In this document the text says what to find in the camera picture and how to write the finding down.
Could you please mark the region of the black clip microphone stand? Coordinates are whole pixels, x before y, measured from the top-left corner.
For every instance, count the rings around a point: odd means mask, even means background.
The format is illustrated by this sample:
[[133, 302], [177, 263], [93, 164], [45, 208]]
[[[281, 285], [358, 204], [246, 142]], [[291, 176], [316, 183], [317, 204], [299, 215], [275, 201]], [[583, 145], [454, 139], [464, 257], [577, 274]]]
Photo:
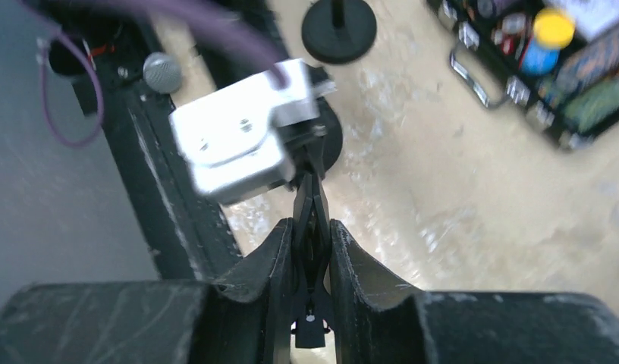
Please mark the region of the black clip microphone stand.
[[324, 347], [325, 335], [335, 323], [332, 298], [324, 283], [333, 247], [328, 202], [322, 187], [324, 144], [324, 136], [318, 136], [298, 152], [299, 170], [294, 180], [291, 254], [297, 283], [291, 308], [295, 328], [291, 333], [300, 349]]

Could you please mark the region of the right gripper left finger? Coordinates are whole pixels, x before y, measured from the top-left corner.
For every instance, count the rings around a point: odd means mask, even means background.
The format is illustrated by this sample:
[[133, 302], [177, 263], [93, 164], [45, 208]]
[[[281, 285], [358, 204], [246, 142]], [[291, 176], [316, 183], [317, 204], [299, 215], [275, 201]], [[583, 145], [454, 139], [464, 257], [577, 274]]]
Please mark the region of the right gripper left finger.
[[214, 281], [27, 287], [0, 311], [0, 363], [287, 363], [292, 227]]

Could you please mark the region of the black silver-mesh microphone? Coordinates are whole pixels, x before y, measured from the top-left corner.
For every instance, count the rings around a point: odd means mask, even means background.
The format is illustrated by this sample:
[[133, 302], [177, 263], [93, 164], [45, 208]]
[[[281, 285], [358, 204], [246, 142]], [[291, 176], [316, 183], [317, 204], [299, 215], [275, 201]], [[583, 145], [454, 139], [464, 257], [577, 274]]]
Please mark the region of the black silver-mesh microphone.
[[157, 93], [170, 94], [181, 88], [183, 74], [174, 57], [164, 52], [153, 52], [143, 63], [143, 79]]

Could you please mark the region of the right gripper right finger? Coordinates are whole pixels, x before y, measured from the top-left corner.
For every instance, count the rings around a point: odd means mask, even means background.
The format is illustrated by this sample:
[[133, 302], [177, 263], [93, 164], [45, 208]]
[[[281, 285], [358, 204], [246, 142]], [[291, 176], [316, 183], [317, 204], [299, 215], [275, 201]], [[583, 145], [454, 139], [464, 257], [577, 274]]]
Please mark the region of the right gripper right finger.
[[420, 290], [331, 223], [339, 363], [619, 363], [619, 318], [583, 293]]

